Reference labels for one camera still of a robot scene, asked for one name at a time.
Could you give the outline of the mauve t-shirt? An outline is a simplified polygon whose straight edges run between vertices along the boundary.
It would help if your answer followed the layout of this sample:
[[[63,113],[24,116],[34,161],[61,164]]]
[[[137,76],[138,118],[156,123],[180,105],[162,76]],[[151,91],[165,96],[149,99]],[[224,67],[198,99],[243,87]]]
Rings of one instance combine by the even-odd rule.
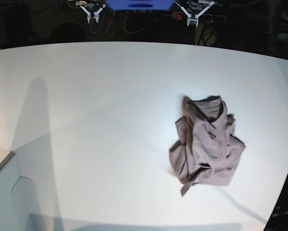
[[[175,123],[178,140],[169,150],[184,196],[194,185],[228,186],[245,144],[235,136],[235,117],[220,96],[194,101],[185,96]]]

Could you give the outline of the blue box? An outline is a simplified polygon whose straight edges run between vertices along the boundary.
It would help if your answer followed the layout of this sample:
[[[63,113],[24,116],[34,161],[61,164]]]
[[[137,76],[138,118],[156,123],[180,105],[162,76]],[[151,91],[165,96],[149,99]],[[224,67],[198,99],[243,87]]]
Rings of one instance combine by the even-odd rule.
[[[174,0],[107,0],[106,2],[111,9],[116,11],[167,11],[174,3]]]

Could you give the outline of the black power strip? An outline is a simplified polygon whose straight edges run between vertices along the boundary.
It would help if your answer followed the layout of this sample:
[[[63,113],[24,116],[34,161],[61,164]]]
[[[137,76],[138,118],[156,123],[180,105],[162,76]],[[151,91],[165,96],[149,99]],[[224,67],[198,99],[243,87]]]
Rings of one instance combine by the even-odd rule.
[[[175,20],[182,20],[184,18],[186,18],[186,15],[183,13],[179,13],[179,12],[173,12],[172,14],[170,14],[170,17],[172,19]],[[224,23],[226,22],[226,17],[224,15],[218,15],[218,14],[203,14],[202,16],[200,16],[200,20],[206,20],[209,23],[212,22],[221,22]]]

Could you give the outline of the grey adjacent table edge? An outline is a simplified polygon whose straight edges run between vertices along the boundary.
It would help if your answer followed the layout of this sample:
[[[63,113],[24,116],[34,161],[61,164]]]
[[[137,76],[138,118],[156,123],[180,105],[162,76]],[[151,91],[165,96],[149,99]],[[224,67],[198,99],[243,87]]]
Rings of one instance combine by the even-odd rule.
[[[10,152],[0,163],[0,171],[1,169],[9,162],[9,160],[15,155],[14,152]]]

